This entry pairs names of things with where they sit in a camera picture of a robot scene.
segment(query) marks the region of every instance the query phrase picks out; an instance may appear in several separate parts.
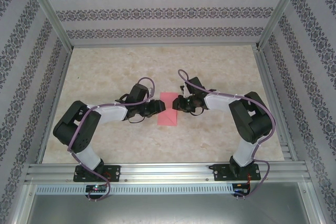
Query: enclosure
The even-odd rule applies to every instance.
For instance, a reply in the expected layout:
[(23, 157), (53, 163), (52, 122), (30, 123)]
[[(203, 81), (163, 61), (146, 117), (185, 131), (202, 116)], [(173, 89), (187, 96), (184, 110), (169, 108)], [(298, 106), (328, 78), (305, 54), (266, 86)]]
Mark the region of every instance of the enclosure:
[[(0, 223), (336, 223), (336, 0), (0, 0)], [(99, 125), (93, 149), (120, 166), (89, 202), (53, 129), (76, 100), (110, 103), (144, 76), (181, 94), (256, 91), (276, 132), (251, 197), (217, 181), (240, 140), (230, 112), (177, 126)], [(256, 188), (258, 181), (251, 181)]]

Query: perforated metal strip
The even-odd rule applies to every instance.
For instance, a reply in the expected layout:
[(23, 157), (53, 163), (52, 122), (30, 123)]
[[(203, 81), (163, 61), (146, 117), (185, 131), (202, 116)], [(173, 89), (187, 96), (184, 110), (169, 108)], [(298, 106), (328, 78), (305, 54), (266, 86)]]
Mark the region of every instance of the perforated metal strip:
[[(86, 185), (39, 185), (36, 195), (83, 195)], [(232, 194), (232, 184), (112, 185), (113, 195)]]

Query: white arm segment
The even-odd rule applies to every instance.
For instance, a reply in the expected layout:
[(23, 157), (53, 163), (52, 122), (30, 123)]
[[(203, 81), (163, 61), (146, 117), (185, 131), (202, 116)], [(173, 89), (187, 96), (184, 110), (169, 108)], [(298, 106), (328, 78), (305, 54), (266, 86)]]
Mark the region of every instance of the white arm segment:
[(208, 94), (205, 98), (205, 105), (210, 110), (221, 110), (230, 112), (229, 104), (238, 100), (237, 98), (224, 97), (222, 95)]
[[(224, 112), (230, 112), (229, 104), (238, 100), (237, 98), (224, 97), (222, 95), (208, 94), (205, 98), (205, 104), (210, 110), (221, 110)], [(233, 154), (233, 159), (237, 162), (240, 167), (247, 166), (251, 163), (252, 152), (256, 147), (257, 143), (251, 144), (241, 139), (238, 145), (238, 149)]]
[(127, 114), (125, 106), (100, 107), (94, 111), (101, 114), (98, 124), (104, 124), (112, 121), (122, 121)]
[(89, 144), (83, 151), (76, 153), (75, 155), (91, 170), (94, 170), (100, 163), (100, 157), (93, 151), (91, 144)]
[(233, 159), (237, 162), (240, 167), (247, 166), (253, 161), (252, 152), (257, 146), (258, 142), (255, 144), (246, 142), (244, 139), (241, 139), (238, 145), (238, 149), (233, 154)]
[[(98, 125), (111, 121), (122, 121), (127, 114), (127, 109), (125, 106), (100, 107), (94, 111), (97, 111), (99, 114), (101, 114)], [(100, 163), (100, 157), (94, 152), (91, 144), (89, 144), (83, 151), (76, 153), (75, 155), (91, 170), (94, 170)]]

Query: metal rail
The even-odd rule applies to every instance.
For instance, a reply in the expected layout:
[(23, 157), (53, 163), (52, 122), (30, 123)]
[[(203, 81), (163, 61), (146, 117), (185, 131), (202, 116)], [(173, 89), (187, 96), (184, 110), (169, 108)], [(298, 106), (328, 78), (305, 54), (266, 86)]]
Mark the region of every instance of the metal rail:
[[(208, 167), (222, 163), (158, 163), (158, 164), (108, 164), (120, 165), (120, 181), (117, 184), (199, 184), (239, 183), (237, 181), (215, 182), (213, 171)], [(25, 179), (26, 185), (78, 184), (73, 179), (78, 164), (31, 164)], [(263, 177), (267, 165), (259, 163)], [(304, 161), (270, 162), (270, 173), (265, 182), (311, 181)]]

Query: aluminum frame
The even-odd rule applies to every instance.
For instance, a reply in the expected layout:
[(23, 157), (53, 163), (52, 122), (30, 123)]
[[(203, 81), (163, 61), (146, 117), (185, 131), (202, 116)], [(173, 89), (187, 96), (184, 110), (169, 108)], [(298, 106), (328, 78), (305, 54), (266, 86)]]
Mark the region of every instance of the aluminum frame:
[[(171, 185), (203, 184), (223, 185), (232, 183), (214, 181), (213, 171), (208, 167), (223, 163), (157, 163), (157, 164), (109, 164), (120, 165), (120, 181), (112, 184), (123, 185)], [(266, 183), (296, 182), (306, 208), (310, 223), (325, 223), (324, 216), (312, 186), (305, 161), (270, 162), (270, 173)], [(95, 183), (75, 183), (73, 173), (76, 164), (31, 164), (24, 181), (23, 190), (12, 223), (27, 223), (33, 208), (38, 185), (92, 185)], [(267, 166), (259, 163), (261, 176)]]
[(49, 19), (53, 29), (56, 31), (59, 39), (61, 40), (63, 46), (65, 47), (67, 52), (71, 52), (73, 45), (69, 36), (67, 35), (66, 30), (64, 29), (61, 21), (59, 20), (55, 10), (53, 9), (49, 0), (38, 0), (41, 8)]
[(289, 149), (290, 157), (293, 161), (297, 161), (298, 157), (295, 152), (295, 148), (290, 137), (289, 131), (287, 129), (286, 120), (283, 116), (280, 102), (278, 100), (277, 92), (275, 90), (274, 84), (271, 82), (272, 78), (267, 68), (266, 59), (264, 53), (259, 50), (256, 46), (252, 46), (252, 50), (257, 62), (257, 67), (260, 73), (260, 78), (263, 83), (267, 101), (269, 103), (269, 109), (271, 110), (277, 125), (277, 133), (279, 137), (280, 144), (285, 143)]
[(257, 43), (260, 48), (263, 48), (267, 43), (268, 38), (271, 36), (272, 31), (277, 25), (289, 2), (290, 0), (279, 0)]

